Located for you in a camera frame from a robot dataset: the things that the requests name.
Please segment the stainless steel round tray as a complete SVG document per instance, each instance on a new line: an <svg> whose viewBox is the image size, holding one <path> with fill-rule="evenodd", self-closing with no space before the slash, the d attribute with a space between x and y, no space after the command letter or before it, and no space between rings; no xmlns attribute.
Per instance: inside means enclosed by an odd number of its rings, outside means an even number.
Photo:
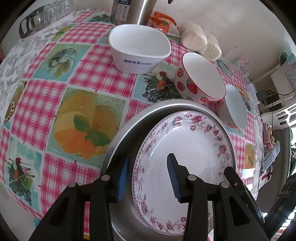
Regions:
<svg viewBox="0 0 296 241"><path fill-rule="evenodd" d="M110 164L116 164L121 154L130 158L130 166L145 136L162 118L178 111L193 110L217 118L210 109L181 99L170 99L155 103L132 117L115 135L103 160L100 175L103 175ZM119 203L110 204L111 223L116 240L181 240L181 237L167 237L151 230L141 219L132 198L132 175L128 174L125 195Z"/></svg>

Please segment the floral round plate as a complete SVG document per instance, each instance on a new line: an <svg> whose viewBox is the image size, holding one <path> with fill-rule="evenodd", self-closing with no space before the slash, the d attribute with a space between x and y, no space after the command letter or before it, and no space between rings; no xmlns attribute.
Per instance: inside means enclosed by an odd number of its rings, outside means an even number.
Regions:
<svg viewBox="0 0 296 241"><path fill-rule="evenodd" d="M132 196L144 223L169 237L185 231L189 183L218 185L235 167L234 148L218 119L201 111L172 113L142 142L132 173Z"/></svg>

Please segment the strawberry pattern bowl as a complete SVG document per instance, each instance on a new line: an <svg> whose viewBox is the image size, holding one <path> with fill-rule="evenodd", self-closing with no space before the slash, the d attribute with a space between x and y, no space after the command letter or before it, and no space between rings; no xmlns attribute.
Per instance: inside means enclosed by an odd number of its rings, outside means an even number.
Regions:
<svg viewBox="0 0 296 241"><path fill-rule="evenodd" d="M182 99L200 104L220 101L226 95L225 83L216 66L193 52L183 54L174 84Z"/></svg>

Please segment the white MAX bowl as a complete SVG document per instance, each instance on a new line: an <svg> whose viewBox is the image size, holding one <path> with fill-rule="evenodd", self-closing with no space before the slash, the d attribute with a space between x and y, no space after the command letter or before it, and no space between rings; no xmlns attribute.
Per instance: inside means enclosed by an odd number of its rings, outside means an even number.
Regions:
<svg viewBox="0 0 296 241"><path fill-rule="evenodd" d="M152 27L124 24L108 36L116 68L124 73L150 73L171 54L171 44L161 31Z"/></svg>

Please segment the light blue bowl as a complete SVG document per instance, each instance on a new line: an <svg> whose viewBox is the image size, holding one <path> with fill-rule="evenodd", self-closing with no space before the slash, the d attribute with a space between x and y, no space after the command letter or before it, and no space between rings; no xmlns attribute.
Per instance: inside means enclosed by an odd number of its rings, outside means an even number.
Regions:
<svg viewBox="0 0 296 241"><path fill-rule="evenodd" d="M226 94L216 107L217 116L230 128L243 130L247 126L247 110L239 90L226 84Z"/></svg>

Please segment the smartphone on stand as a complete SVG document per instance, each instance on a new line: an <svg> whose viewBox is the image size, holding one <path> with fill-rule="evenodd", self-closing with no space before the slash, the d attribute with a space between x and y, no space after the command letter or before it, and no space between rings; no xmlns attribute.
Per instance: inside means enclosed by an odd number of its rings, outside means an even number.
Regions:
<svg viewBox="0 0 296 241"><path fill-rule="evenodd" d="M261 170L265 172L269 166L275 161L276 157L280 153L280 142L276 141L275 145L271 149L271 151L266 155L262 162Z"/></svg>

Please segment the colourful candy packet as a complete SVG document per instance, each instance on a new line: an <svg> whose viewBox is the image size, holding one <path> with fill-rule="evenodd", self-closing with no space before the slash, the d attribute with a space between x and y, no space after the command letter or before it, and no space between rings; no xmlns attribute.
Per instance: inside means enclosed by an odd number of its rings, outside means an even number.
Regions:
<svg viewBox="0 0 296 241"><path fill-rule="evenodd" d="M272 125L270 123L263 124L263 144L267 150L272 148Z"/></svg>

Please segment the white power strip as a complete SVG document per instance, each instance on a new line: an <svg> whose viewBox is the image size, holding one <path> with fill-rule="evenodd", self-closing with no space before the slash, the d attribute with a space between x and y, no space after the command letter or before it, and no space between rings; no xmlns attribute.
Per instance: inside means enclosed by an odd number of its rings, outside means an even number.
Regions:
<svg viewBox="0 0 296 241"><path fill-rule="evenodd" d="M249 97L250 97L253 105L260 104L260 101L257 99L257 95L256 95L257 91L255 89L255 86L252 83L247 85L247 92L249 94Z"/></svg>

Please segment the checkered patterned tablecloth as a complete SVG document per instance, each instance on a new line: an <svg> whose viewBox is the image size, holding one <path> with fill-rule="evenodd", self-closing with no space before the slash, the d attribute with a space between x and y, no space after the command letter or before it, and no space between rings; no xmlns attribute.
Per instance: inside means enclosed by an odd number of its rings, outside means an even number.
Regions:
<svg viewBox="0 0 296 241"><path fill-rule="evenodd" d="M93 182L118 130L149 105L209 94L189 79L188 49L170 38L171 54L146 75L117 70L108 43L110 11L76 11L68 21L19 40L1 64L1 187L42 218L70 181Z"/></svg>

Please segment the black charger plug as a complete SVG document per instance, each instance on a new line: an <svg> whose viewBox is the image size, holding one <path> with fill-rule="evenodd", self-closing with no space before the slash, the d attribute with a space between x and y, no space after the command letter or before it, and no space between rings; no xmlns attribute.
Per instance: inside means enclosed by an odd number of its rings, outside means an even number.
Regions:
<svg viewBox="0 0 296 241"><path fill-rule="evenodd" d="M268 93L266 90L261 90L256 93L257 100L260 102L264 102L264 100L267 98L267 96L268 96Z"/></svg>

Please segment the white lattice chair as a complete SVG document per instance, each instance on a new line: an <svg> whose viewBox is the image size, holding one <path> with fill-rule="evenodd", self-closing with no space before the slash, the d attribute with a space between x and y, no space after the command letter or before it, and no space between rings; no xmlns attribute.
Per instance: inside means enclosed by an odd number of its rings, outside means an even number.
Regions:
<svg viewBox="0 0 296 241"><path fill-rule="evenodd" d="M295 106L292 103L279 110L263 113L261 119L264 123L271 123L273 130L283 130L295 125Z"/></svg>

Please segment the clear glass mug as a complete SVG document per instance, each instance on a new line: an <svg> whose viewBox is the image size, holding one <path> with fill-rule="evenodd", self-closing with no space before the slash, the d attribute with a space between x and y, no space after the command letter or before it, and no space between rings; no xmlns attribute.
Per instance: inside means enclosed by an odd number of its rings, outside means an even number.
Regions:
<svg viewBox="0 0 296 241"><path fill-rule="evenodd" d="M239 71L249 64L246 54L239 46L233 47L216 62L222 72L228 76L237 75Z"/></svg>

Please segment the white side shelf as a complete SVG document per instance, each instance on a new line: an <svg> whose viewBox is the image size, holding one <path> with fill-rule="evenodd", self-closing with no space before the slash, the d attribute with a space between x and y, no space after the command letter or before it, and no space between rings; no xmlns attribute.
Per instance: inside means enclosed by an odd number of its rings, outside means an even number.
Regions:
<svg viewBox="0 0 296 241"><path fill-rule="evenodd" d="M279 65L275 68L276 71L270 76L276 92L283 95L295 95L295 70L292 67L282 68Z"/></svg>

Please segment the bag of white buns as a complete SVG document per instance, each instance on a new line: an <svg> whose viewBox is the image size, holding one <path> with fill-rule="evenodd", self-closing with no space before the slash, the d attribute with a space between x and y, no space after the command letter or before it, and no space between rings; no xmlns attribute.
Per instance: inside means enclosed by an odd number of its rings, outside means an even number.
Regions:
<svg viewBox="0 0 296 241"><path fill-rule="evenodd" d="M181 44L200 53L209 61L216 61L222 56L218 40L211 34L205 34L202 27L186 21L180 26Z"/></svg>

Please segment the orange snack packet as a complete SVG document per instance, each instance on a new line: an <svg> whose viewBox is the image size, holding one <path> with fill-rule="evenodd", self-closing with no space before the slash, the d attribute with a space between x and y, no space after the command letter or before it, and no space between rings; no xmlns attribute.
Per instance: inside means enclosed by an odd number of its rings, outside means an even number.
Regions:
<svg viewBox="0 0 296 241"><path fill-rule="evenodd" d="M180 37L179 29L175 20L159 11L155 11L150 20L155 29L161 31L165 35Z"/></svg>

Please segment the stainless steel thermos jug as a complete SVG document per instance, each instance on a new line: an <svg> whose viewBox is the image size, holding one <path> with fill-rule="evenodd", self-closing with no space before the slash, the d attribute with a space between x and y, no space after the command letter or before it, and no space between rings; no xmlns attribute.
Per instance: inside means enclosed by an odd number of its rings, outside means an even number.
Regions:
<svg viewBox="0 0 296 241"><path fill-rule="evenodd" d="M115 25L146 26L157 0L114 0L110 21Z"/></svg>

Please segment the glass cups tray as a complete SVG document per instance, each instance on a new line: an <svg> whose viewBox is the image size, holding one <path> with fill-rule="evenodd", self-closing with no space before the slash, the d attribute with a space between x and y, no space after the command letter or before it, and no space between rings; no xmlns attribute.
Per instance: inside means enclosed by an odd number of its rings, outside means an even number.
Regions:
<svg viewBox="0 0 296 241"><path fill-rule="evenodd" d="M53 1L35 9L26 16L19 25L20 38L24 39L31 34L42 30L76 10L73 1Z"/></svg>

